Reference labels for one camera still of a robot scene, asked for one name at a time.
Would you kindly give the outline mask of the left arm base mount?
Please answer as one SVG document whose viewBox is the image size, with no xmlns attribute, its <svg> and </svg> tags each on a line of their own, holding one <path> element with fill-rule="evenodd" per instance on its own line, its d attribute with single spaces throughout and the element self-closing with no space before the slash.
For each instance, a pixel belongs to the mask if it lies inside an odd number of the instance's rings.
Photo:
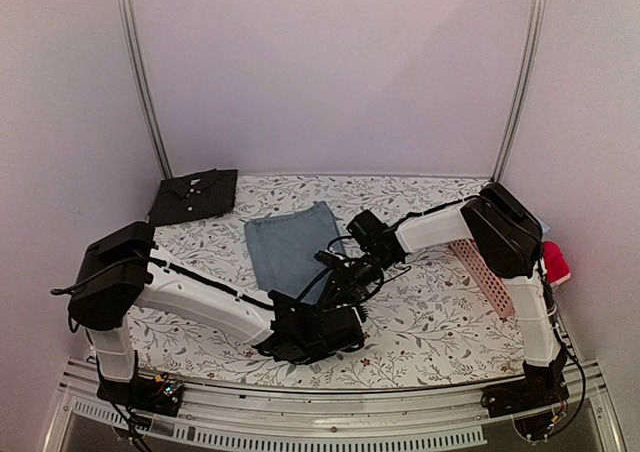
<svg viewBox="0 0 640 452">
<path fill-rule="evenodd" d="M 166 374 L 156 378 L 135 375 L 129 382 L 111 381 L 100 375 L 97 396 L 125 409 L 177 417 L 183 393 L 183 383 Z"/>
</svg>

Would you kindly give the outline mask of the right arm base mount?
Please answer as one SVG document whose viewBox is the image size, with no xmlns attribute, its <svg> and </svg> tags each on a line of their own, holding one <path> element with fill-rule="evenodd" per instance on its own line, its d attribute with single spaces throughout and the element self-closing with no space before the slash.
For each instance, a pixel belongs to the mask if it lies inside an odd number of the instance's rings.
<svg viewBox="0 0 640 452">
<path fill-rule="evenodd" d="M 569 391 L 564 377 L 549 386 L 543 378 L 523 378 L 482 389 L 481 406 L 491 418 L 513 416 L 516 433 L 526 441 L 547 440 L 564 417 Z"/>
</svg>

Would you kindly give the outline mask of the light blue denim jeans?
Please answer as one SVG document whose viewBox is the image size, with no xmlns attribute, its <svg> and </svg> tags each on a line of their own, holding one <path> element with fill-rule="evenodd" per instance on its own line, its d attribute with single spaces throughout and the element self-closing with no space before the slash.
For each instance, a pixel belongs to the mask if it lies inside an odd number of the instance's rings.
<svg viewBox="0 0 640 452">
<path fill-rule="evenodd" d="M 258 287 L 297 297 L 325 266 L 314 255 L 328 245 L 344 245 L 335 217 L 321 201 L 299 212 L 254 219 L 244 225 L 246 246 Z"/>
</svg>

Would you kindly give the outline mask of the black pinstriped shirt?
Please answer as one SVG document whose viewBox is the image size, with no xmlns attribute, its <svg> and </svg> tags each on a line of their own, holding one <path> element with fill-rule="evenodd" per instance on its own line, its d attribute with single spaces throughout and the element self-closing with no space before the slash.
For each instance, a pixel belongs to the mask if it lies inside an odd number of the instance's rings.
<svg viewBox="0 0 640 452">
<path fill-rule="evenodd" d="M 148 214 L 154 227 L 224 216 L 233 211 L 237 169 L 211 169 L 164 179 Z"/>
</svg>

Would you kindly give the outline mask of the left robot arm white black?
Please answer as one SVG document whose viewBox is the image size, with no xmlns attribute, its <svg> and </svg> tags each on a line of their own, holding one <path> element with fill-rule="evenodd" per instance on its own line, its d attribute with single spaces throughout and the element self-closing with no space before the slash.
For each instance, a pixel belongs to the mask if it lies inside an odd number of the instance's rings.
<svg viewBox="0 0 640 452">
<path fill-rule="evenodd" d="M 126 321 L 134 306 L 204 324 L 295 365 L 363 347 L 364 319 L 352 299 L 324 306 L 233 285 L 179 264 L 155 244 L 154 232 L 137 221 L 94 242 L 75 283 L 50 292 L 69 298 L 69 318 L 88 331 L 100 375 L 126 405 L 141 405 L 149 395 L 146 380 L 136 374 Z"/>
</svg>

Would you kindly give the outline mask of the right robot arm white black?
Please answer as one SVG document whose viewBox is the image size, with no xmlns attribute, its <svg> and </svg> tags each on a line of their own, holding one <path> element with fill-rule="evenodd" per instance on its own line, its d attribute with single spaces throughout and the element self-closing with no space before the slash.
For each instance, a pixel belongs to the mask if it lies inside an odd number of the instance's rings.
<svg viewBox="0 0 640 452">
<path fill-rule="evenodd" d="M 318 300 L 324 310 L 357 306 L 382 286 L 386 269 L 432 246 L 472 240 L 484 265 L 506 287 L 524 341 L 524 374 L 517 399 L 537 408 L 564 383 L 568 352 L 555 328 L 556 304 L 544 264 L 538 220 L 502 185 L 392 225 L 365 210 L 347 226 L 362 256 L 326 263 L 327 283 Z"/>
</svg>

